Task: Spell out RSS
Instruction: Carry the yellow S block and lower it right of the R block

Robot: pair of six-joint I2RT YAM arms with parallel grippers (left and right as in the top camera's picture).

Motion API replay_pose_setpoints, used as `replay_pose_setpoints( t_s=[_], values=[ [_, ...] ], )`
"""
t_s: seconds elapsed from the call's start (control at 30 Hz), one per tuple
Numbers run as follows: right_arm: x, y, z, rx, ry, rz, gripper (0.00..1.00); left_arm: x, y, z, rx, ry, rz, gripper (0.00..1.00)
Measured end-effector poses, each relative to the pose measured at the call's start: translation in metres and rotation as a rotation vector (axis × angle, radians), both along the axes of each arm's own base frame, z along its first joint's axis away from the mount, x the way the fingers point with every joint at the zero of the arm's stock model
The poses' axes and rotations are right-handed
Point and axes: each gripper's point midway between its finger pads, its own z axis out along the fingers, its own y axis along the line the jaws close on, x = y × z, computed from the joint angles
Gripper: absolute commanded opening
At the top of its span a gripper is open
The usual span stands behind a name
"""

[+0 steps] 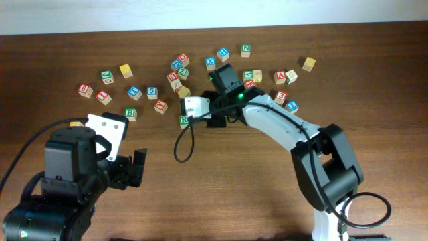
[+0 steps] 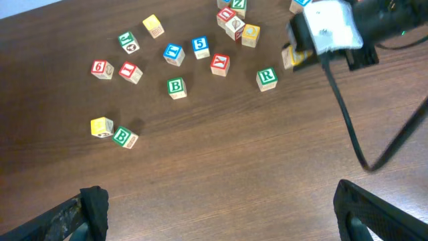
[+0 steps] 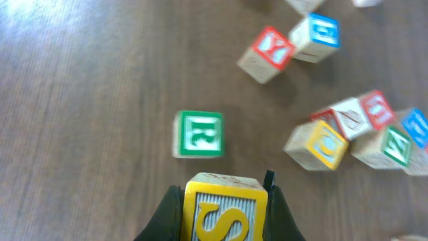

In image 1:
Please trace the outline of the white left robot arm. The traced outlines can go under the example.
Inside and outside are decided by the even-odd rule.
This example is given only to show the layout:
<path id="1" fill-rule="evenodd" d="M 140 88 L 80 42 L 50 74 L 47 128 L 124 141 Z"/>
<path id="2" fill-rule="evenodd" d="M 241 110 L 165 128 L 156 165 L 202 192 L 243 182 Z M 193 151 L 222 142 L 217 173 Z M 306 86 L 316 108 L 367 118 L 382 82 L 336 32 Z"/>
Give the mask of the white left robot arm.
<path id="1" fill-rule="evenodd" d="M 6 241 L 81 240 L 96 202 L 108 189 L 142 183 L 147 150 L 107 158 L 111 144 L 89 127 L 54 131 L 45 145 L 45 170 L 25 186 L 19 204 L 3 221 Z"/>

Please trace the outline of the green R block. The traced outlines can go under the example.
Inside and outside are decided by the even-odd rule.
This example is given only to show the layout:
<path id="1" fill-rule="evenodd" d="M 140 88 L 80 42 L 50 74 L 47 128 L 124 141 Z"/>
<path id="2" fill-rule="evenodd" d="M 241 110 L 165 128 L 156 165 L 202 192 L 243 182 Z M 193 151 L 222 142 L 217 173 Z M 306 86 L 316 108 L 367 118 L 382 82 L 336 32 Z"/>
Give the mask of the green R block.
<path id="1" fill-rule="evenodd" d="M 189 125 L 188 117 L 185 116 L 185 115 L 180 116 L 179 117 L 179 124 L 180 124 L 180 127 L 182 129 L 184 129 L 185 127 L 187 127 Z"/>

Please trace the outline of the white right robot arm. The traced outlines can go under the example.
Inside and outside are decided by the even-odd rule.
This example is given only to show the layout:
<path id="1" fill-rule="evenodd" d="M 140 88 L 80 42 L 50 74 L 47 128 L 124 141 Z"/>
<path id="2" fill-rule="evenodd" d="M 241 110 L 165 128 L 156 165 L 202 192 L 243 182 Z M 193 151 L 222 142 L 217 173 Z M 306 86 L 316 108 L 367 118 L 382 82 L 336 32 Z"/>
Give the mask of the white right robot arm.
<path id="1" fill-rule="evenodd" d="M 364 175 L 345 132 L 304 121 L 282 108 L 263 90 L 245 88 L 230 64 L 209 73 L 216 91 L 209 97 L 209 120 L 227 118 L 258 129 L 292 156 L 298 185 L 314 208 L 313 240 L 349 240 L 349 207 Z"/>

